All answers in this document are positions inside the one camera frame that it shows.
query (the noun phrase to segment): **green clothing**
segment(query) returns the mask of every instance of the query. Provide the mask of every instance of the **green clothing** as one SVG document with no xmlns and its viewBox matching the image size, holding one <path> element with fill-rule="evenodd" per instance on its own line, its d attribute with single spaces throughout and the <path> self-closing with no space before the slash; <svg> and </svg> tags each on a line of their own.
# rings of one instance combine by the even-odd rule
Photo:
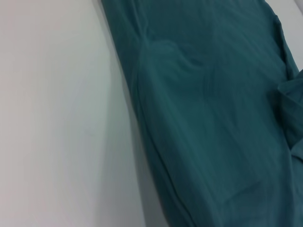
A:
<svg viewBox="0 0 303 227">
<path fill-rule="evenodd" d="M 169 224 L 303 226 L 303 73 L 270 6 L 102 3 Z"/>
</svg>

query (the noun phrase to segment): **white surface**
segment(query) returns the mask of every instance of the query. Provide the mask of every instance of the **white surface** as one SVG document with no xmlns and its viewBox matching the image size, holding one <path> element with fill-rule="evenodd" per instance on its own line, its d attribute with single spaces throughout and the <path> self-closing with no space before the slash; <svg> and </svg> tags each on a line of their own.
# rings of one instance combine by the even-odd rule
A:
<svg viewBox="0 0 303 227">
<path fill-rule="evenodd" d="M 0 0 L 1 227 L 166 226 L 96 1 Z M 269 2 L 302 69 L 300 11 Z"/>
</svg>

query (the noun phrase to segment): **garment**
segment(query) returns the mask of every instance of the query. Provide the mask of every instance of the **garment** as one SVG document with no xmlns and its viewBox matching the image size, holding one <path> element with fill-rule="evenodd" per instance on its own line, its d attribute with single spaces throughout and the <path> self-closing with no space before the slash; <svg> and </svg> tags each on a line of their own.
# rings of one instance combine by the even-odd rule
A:
<svg viewBox="0 0 303 227">
<path fill-rule="evenodd" d="M 303 73 L 264 0 L 102 0 L 172 227 L 303 226 Z"/>
</svg>

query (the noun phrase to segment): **teal shirt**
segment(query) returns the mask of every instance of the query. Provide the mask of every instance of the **teal shirt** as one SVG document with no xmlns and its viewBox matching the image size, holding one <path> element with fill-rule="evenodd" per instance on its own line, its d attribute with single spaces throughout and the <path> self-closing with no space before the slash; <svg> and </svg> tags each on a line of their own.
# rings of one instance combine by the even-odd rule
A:
<svg viewBox="0 0 303 227">
<path fill-rule="evenodd" d="M 303 226 L 303 73 L 264 0 L 102 0 L 172 227 Z"/>
</svg>

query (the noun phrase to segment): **teal fabric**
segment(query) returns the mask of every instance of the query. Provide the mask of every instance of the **teal fabric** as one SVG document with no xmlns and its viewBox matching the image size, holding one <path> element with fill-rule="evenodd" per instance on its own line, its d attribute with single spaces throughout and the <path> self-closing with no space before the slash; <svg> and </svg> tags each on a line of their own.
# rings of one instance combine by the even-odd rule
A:
<svg viewBox="0 0 303 227">
<path fill-rule="evenodd" d="M 170 226 L 303 226 L 303 73 L 270 6 L 102 3 Z"/>
</svg>

